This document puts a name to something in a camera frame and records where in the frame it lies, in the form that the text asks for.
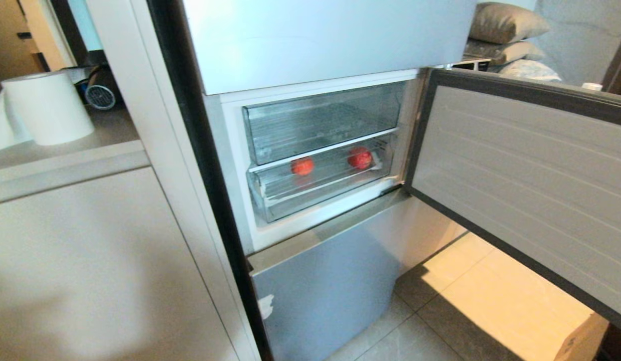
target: freezer drawer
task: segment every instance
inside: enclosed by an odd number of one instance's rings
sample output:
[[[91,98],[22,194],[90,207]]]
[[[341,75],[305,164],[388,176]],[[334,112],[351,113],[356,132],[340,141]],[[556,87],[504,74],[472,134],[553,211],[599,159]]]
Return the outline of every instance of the freezer drawer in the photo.
[[[276,361],[320,361],[386,309],[403,244],[405,192],[377,198],[248,258]]]
[[[272,222],[387,176],[394,137],[387,134],[249,171],[255,203]]]
[[[405,82],[244,107],[251,158],[266,164],[395,128]]]

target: cabinet door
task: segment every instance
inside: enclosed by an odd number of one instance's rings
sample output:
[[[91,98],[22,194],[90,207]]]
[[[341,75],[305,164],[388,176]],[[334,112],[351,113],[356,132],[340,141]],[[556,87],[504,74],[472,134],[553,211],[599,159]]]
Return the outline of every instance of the cabinet door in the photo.
[[[405,188],[621,327],[621,96],[434,71]]]
[[[237,359],[150,167],[0,204],[0,359]]]

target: open freezer door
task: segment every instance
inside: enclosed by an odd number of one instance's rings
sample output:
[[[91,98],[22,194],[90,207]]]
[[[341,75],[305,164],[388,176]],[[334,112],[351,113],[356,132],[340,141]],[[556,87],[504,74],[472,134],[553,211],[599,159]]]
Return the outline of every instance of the open freezer door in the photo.
[[[621,96],[435,70],[405,188],[621,327]]]

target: lower freezer door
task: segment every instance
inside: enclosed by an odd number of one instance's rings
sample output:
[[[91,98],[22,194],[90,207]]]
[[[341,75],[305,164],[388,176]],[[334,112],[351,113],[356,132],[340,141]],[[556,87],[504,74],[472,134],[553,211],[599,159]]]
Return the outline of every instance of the lower freezer door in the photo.
[[[407,201],[392,192],[248,258],[276,361],[325,359],[382,314]]]
[[[621,97],[434,71],[405,189],[621,328]]]

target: gray pillow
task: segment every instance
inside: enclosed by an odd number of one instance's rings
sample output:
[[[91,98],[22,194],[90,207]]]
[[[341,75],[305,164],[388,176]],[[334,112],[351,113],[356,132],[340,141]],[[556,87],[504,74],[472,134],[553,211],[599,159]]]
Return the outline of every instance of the gray pillow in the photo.
[[[489,58],[491,59],[490,66],[507,64],[519,59],[540,60],[545,57],[542,50],[528,41],[503,45],[468,39],[464,54]]]
[[[516,60],[507,66],[503,66],[499,73],[520,78],[546,80],[547,82],[562,81],[558,73],[553,71],[553,69],[533,60]]]
[[[480,3],[469,37],[490,43],[507,44],[540,36],[549,31],[542,16],[515,5]]]

